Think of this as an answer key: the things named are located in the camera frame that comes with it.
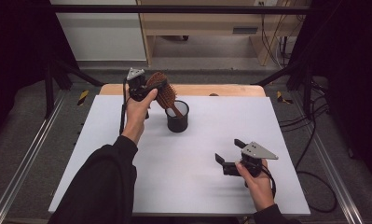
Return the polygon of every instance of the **black curtain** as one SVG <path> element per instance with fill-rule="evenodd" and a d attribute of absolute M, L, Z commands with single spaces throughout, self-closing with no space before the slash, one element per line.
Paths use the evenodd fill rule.
<path fill-rule="evenodd" d="M 315 7 L 335 5 L 313 3 Z M 316 34 L 324 16 L 307 17 L 292 61 Z M 327 77 L 328 103 L 338 126 L 355 157 L 363 159 L 372 174 L 372 0 L 342 1 L 319 38 L 310 58 L 312 74 Z"/>
<path fill-rule="evenodd" d="M 50 2 L 0 0 L 0 127 L 17 91 L 43 80 L 51 59 L 59 58 L 78 69 L 55 13 L 32 11 L 31 4 Z M 55 72 L 67 77 L 59 68 Z"/>

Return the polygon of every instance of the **gray floor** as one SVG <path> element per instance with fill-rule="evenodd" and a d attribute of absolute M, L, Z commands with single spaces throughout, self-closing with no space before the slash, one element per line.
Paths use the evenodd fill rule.
<path fill-rule="evenodd" d="M 267 67 L 259 66 L 250 47 L 247 37 L 191 36 L 188 42 L 184 42 L 178 36 L 168 36 L 158 40 L 153 65 L 145 67 L 145 70 L 147 74 L 165 70 L 172 83 L 250 84 L 278 69 L 274 64 Z M 129 69 L 125 63 L 123 65 L 124 67 L 116 70 L 94 68 L 86 72 L 103 82 L 120 83 Z M 77 132 L 82 129 L 82 123 L 88 115 L 93 95 L 99 92 L 99 88 L 92 87 L 76 77 L 72 76 L 72 80 L 75 85 L 66 93 L 62 110 L 8 209 L 7 221 L 11 218 L 32 218 L 42 220 L 41 223 L 44 223 L 44 220 L 49 218 L 47 210 L 52 192 L 61 180 L 62 172 L 78 138 Z M 286 77 L 283 77 L 265 87 L 278 120 L 294 119 L 301 115 L 296 104 L 279 103 L 276 99 L 277 91 L 282 92 L 284 99 L 293 99 L 298 95 L 298 92 L 286 90 L 285 80 Z M 83 105 L 76 105 L 83 90 L 89 90 L 89 96 Z M 318 95 L 314 92 L 312 97 L 316 98 Z M 44 113 L 43 82 L 18 92 L 16 104 L 0 134 L 0 198 L 34 140 L 43 122 Z M 329 114 L 323 113 L 317 118 L 316 126 L 324 147 L 336 165 L 362 220 L 364 223 L 372 223 L 372 176 L 362 161 L 348 156 L 347 146 Z M 304 127 L 283 132 L 283 137 L 293 162 L 296 162 L 310 137 L 308 130 Z M 312 172 L 327 181 L 324 166 L 316 151 L 316 146 L 312 145 L 299 169 Z M 333 196 L 325 185 L 307 175 L 299 175 L 299 179 L 311 205 L 324 209 L 332 205 Z M 344 208 L 344 204 L 339 204 L 328 214 L 311 210 L 311 216 L 300 219 L 305 223 L 349 223 L 344 215 L 346 214 Z"/>

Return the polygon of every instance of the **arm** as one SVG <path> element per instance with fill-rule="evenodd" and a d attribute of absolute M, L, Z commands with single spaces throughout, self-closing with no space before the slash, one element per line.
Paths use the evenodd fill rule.
<path fill-rule="evenodd" d="M 268 167 L 267 161 L 263 160 L 263 164 Z M 287 220 L 279 210 L 278 205 L 273 200 L 272 191 L 270 188 L 269 177 L 261 173 L 257 177 L 252 177 L 247 169 L 240 163 L 236 162 L 236 168 L 239 174 L 244 178 L 250 190 L 255 209 L 254 214 L 256 224 L 271 223 L 271 224 L 299 224 L 295 219 Z"/>
<path fill-rule="evenodd" d="M 48 224 L 130 223 L 136 168 L 132 165 L 144 130 L 145 114 L 155 99 L 127 103 L 127 124 L 112 145 L 93 152 L 75 175 Z"/>

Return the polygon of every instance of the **cable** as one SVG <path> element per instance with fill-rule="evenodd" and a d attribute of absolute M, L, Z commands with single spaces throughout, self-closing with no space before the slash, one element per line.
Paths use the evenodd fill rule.
<path fill-rule="evenodd" d="M 262 44 L 264 45 L 264 48 L 267 50 L 268 54 L 269 54 L 269 57 L 271 58 L 271 60 L 278 64 L 279 65 L 279 62 L 277 62 L 275 60 L 275 58 L 273 57 L 273 53 L 272 51 L 270 50 L 271 46 L 269 44 L 269 41 L 268 41 L 268 38 L 267 38 L 267 35 L 265 34 L 265 22 L 264 22 L 264 18 L 265 18 L 265 15 L 262 14 L 261 15 L 261 40 L 262 40 Z"/>
<path fill-rule="evenodd" d="M 305 15 L 296 15 L 296 18 L 297 18 L 299 21 L 304 21 L 304 20 L 305 20 Z"/>
<path fill-rule="evenodd" d="M 126 88 L 127 85 L 127 78 L 124 77 L 124 80 L 122 82 L 122 94 L 124 95 L 124 102 L 121 107 L 121 123 L 119 124 L 119 134 L 122 134 L 124 132 L 124 123 L 125 123 L 125 111 L 127 110 L 127 96 L 126 96 Z"/>
<path fill-rule="evenodd" d="M 291 42 L 290 41 L 285 41 L 285 43 L 283 44 L 283 49 L 282 49 L 282 36 L 280 36 L 280 38 L 279 38 L 279 51 L 281 52 L 282 57 L 285 58 L 285 59 L 290 59 L 290 57 L 287 56 L 287 53 L 285 52 L 285 46 L 289 43 L 291 43 Z"/>
<path fill-rule="evenodd" d="M 319 111 L 321 108 L 323 108 L 326 105 L 327 104 L 319 106 L 316 110 L 313 110 L 312 113 L 316 113 L 317 111 Z M 293 126 L 293 125 L 296 125 L 296 124 L 298 124 L 299 122 L 301 122 L 302 120 L 305 120 L 305 119 L 308 119 L 308 118 L 304 115 L 304 116 L 298 117 L 298 119 L 293 119 L 293 120 L 295 120 L 294 122 L 289 123 L 289 124 L 281 125 L 280 127 L 285 128 L 285 127 Z"/>
<path fill-rule="evenodd" d="M 292 36 L 292 34 L 293 34 L 294 31 L 296 30 L 296 28 L 298 28 L 298 26 L 299 26 L 301 23 L 302 23 L 302 21 L 300 21 L 300 22 L 296 25 L 296 27 L 293 29 L 293 31 L 290 33 L 289 36 Z"/>
<path fill-rule="evenodd" d="M 310 172 L 306 172 L 306 171 L 296 171 L 296 173 L 297 173 L 297 174 L 304 174 L 304 175 L 311 175 L 311 176 L 315 177 L 316 179 L 320 180 L 323 184 L 325 184 L 325 185 L 330 189 L 331 193 L 333 194 L 333 197 L 334 197 L 334 205 L 333 205 L 331 208 L 329 208 L 329 209 L 321 209 L 321 208 L 314 207 L 314 206 L 312 206 L 312 205 L 310 205 L 310 204 L 308 203 L 308 206 L 309 206 L 311 209 L 313 209 L 313 210 L 315 210 L 315 211 L 318 211 L 318 212 L 321 212 L 321 213 L 330 213 L 330 212 L 333 212 L 333 211 L 337 208 L 337 206 L 338 206 L 337 195 L 336 195 L 336 193 L 334 192 L 334 190 L 331 188 L 331 186 L 330 186 L 327 182 L 325 182 L 325 181 L 324 181 L 323 179 L 321 179 L 319 176 L 317 176 L 317 175 L 315 175 L 315 174 L 312 174 L 312 173 L 310 173 Z"/>
<path fill-rule="evenodd" d="M 313 104 L 312 104 L 312 111 L 315 111 L 314 110 L 314 106 L 316 104 L 316 102 L 320 99 L 323 99 L 325 97 L 325 95 L 322 95 L 322 96 L 319 96 L 317 97 L 314 101 L 313 101 Z M 306 171 L 298 171 L 298 166 L 299 164 L 301 163 L 302 159 L 304 158 L 305 154 L 307 153 L 308 149 L 309 149 L 309 146 L 310 146 L 310 143 L 311 143 L 311 140 L 313 139 L 313 136 L 314 134 L 316 133 L 316 117 L 315 117 L 315 114 L 314 113 L 311 113 L 311 121 L 313 122 L 313 130 L 311 132 L 311 135 L 310 135 L 310 139 L 308 141 L 308 143 L 306 144 L 302 154 L 301 154 L 301 157 L 298 159 L 298 162 L 296 163 L 296 173 L 297 174 L 305 174 L 305 175 L 310 175 L 310 176 L 313 176 L 315 178 L 317 178 L 318 180 L 320 180 L 323 184 L 325 184 L 329 190 L 333 193 L 333 196 L 334 196 L 334 204 L 333 206 L 330 208 L 330 209 L 321 209 L 321 208 L 317 208 L 317 207 L 314 207 L 312 205 L 310 205 L 308 203 L 308 207 L 315 210 L 315 211 L 318 211 L 318 212 L 321 212 L 321 213 L 330 213 L 330 212 L 333 212 L 337 206 L 338 206 L 338 199 L 337 199 L 337 195 L 336 193 L 334 192 L 334 190 L 331 188 L 331 186 L 329 186 L 328 183 L 326 183 L 323 179 L 321 179 L 319 176 L 315 175 L 315 174 L 312 174 L 310 172 L 306 172 Z"/>
<path fill-rule="evenodd" d="M 317 84 L 317 82 L 312 78 L 311 79 L 311 84 L 312 84 L 312 87 L 315 89 L 315 90 L 318 90 L 318 91 L 321 91 L 322 93 L 320 93 L 321 95 L 324 95 L 328 92 L 328 89 L 320 86 L 319 84 Z"/>
<path fill-rule="evenodd" d="M 266 174 L 269 177 L 269 179 L 271 180 L 271 182 L 272 182 L 272 196 L 273 196 L 273 198 L 275 198 L 275 196 L 276 196 L 276 183 L 275 183 L 275 180 L 273 179 L 273 176 L 270 173 L 268 167 L 265 166 L 265 165 L 263 165 L 263 164 L 262 164 L 262 167 L 263 167 L 263 169 L 261 169 L 261 171 L 264 174 Z"/>
<path fill-rule="evenodd" d="M 320 114 L 318 114 L 317 116 L 316 116 L 316 118 L 319 118 L 325 111 L 322 111 L 322 112 L 320 112 Z M 288 132 L 291 132 L 291 131 L 294 131 L 294 130 L 297 130 L 297 129 L 300 129 L 300 128 L 302 128 L 302 127 L 305 127 L 305 126 L 307 126 L 307 125 L 309 125 L 311 123 L 311 121 L 309 121 L 308 123 L 306 123 L 306 124 L 303 124 L 303 125 L 301 125 L 301 126 L 298 126 L 298 127 L 296 127 L 296 128 L 294 128 L 294 129 L 290 129 L 290 130 L 282 130 L 282 133 L 288 133 Z"/>
<path fill-rule="evenodd" d="M 279 63 L 279 57 L 278 57 L 278 48 L 279 48 L 279 47 L 280 47 L 280 45 L 276 47 L 276 62 L 278 62 L 279 67 L 281 67 L 281 69 L 282 69 L 282 66 L 281 66 L 281 64 Z"/>
<path fill-rule="evenodd" d="M 252 217 L 247 217 L 247 218 L 242 222 L 242 224 L 246 224 L 246 222 L 248 222 L 248 221 L 250 220 L 250 218 L 252 218 Z"/>
<path fill-rule="evenodd" d="M 301 115 L 301 116 L 299 116 L 298 118 L 295 118 L 295 119 L 279 120 L 278 122 L 279 123 L 285 123 L 285 122 L 290 122 L 290 121 L 295 121 L 295 120 L 298 120 L 298 119 L 302 119 L 303 117 L 306 117 L 306 116 L 305 115 Z"/>

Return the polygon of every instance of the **white wall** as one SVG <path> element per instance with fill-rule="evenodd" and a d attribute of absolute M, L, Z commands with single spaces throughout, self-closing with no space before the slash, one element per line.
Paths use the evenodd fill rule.
<path fill-rule="evenodd" d="M 50 0 L 61 5 L 136 5 L 135 0 Z M 145 61 L 137 14 L 57 13 L 78 61 Z"/>

